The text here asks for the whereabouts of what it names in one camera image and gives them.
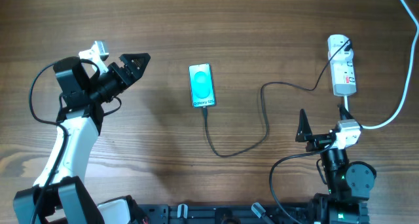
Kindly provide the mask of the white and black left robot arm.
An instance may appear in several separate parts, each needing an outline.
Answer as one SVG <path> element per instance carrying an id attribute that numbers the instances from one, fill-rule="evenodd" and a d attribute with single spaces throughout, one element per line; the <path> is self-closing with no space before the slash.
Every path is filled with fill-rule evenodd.
<path id="1" fill-rule="evenodd" d="M 122 66 L 111 63 L 88 76 L 83 65 L 92 60 L 76 56 L 51 64 L 61 87 L 60 109 L 52 125 L 57 138 L 48 162 L 33 187 L 18 191 L 13 208 L 19 223 L 47 223 L 62 209 L 58 223 L 145 223 L 147 214 L 131 196 L 95 204 L 84 186 L 90 152 L 98 139 L 109 103 L 142 78 L 151 57 L 122 54 Z"/>

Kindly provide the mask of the blue Galaxy smartphone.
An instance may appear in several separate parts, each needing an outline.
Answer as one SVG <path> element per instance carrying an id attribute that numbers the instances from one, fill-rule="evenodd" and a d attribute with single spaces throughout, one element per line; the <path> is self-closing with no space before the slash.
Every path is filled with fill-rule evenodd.
<path id="1" fill-rule="evenodd" d="M 208 107 L 216 104 L 210 64 L 190 65 L 189 79 L 193 107 Z"/>

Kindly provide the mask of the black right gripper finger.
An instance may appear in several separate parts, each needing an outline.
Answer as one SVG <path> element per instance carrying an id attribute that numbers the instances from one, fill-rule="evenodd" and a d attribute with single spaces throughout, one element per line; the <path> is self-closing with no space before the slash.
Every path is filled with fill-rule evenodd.
<path id="1" fill-rule="evenodd" d="M 306 142 L 312 139 L 312 131 L 308 122 L 308 117 L 304 109 L 300 110 L 299 126 L 295 137 L 296 142 Z"/>
<path id="2" fill-rule="evenodd" d="M 357 123 L 357 125 L 362 128 L 362 125 L 354 119 L 354 117 L 349 113 L 349 111 L 345 108 L 344 104 L 338 105 L 338 110 L 340 114 L 340 119 L 342 121 L 354 121 Z"/>

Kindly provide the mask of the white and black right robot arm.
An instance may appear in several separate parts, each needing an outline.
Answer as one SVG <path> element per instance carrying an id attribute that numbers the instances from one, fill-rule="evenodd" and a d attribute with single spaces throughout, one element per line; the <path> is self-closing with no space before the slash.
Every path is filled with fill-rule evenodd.
<path id="1" fill-rule="evenodd" d="M 339 107 L 340 120 L 326 134 L 313 134 L 304 109 L 300 110 L 295 141 L 306 142 L 306 151 L 319 153 L 327 194 L 316 194 L 308 205 L 308 223 L 368 224 L 367 201 L 376 170 L 366 162 L 350 162 L 346 149 L 355 145 L 362 126 L 347 109 Z"/>

